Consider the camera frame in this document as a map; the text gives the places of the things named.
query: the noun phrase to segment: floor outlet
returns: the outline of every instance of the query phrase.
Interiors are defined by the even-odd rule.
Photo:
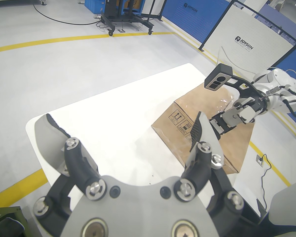
[[[262,161],[260,161],[260,156],[259,155],[257,155],[257,158],[255,159],[255,161],[260,165],[260,166],[262,166],[263,167],[263,160]]]

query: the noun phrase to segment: white floor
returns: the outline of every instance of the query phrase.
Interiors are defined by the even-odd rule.
[[[96,21],[78,1],[47,0],[46,6],[37,8],[68,22]],[[171,31],[159,21],[152,23],[155,32]],[[137,24],[124,25],[126,33],[136,33],[136,28]],[[103,31],[107,33],[95,25],[54,22],[37,13],[32,5],[0,7],[0,46]],[[204,75],[214,68],[211,62],[204,63],[199,51],[175,35],[77,40],[0,52],[0,192],[41,168],[25,132],[31,118],[188,62]],[[271,114],[257,119],[252,142],[268,154],[290,183],[296,182],[296,139]],[[237,178],[238,184],[246,184],[261,200],[260,177],[268,166],[261,168],[255,163],[255,155],[249,147]],[[286,186],[272,170],[265,180],[269,184],[269,204],[273,195]],[[46,184],[18,203],[31,211],[33,200],[48,188]],[[30,212],[26,214],[33,221]]]

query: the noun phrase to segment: white table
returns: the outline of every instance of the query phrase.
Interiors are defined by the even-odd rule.
[[[205,76],[188,63],[49,113],[68,134],[81,140],[101,175],[110,175],[131,185],[155,184],[170,176],[181,176],[184,169],[151,124],[174,100],[204,79]],[[59,173],[37,148],[34,124],[40,117],[26,124],[26,132],[52,185]],[[208,184],[199,197],[207,206],[212,195]],[[69,196],[73,209],[82,193],[75,187]]]

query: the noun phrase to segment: black rolling stand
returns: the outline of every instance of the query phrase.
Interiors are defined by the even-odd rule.
[[[115,26],[113,22],[139,22],[146,27],[149,28],[148,34],[152,34],[152,27],[153,24],[149,22],[148,20],[143,20],[141,18],[141,15],[135,15],[133,14],[133,4],[134,0],[129,1],[129,8],[128,11],[125,12],[125,14],[122,14],[124,10],[124,1],[120,0],[118,8],[116,8],[116,0],[110,0],[105,3],[105,12],[101,13],[101,21],[102,23],[108,25],[110,29],[109,30],[109,35],[112,36],[113,32],[115,31]]]

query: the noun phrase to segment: cardboard box on shelf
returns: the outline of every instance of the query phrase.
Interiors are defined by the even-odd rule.
[[[116,0],[116,6],[118,6],[119,3],[120,3],[120,0]],[[126,2],[124,3],[124,8],[127,8],[128,6],[129,6],[129,2],[126,1]]]
[[[134,0],[134,4],[132,6],[133,9],[139,9],[141,4],[141,0]]]
[[[184,166],[190,154],[190,132],[198,112],[204,112],[210,119],[224,110],[231,100],[227,89],[211,91],[201,84],[175,100],[151,126]],[[240,172],[253,127],[254,123],[239,124],[221,136],[219,143],[225,156],[223,169],[227,174]]]

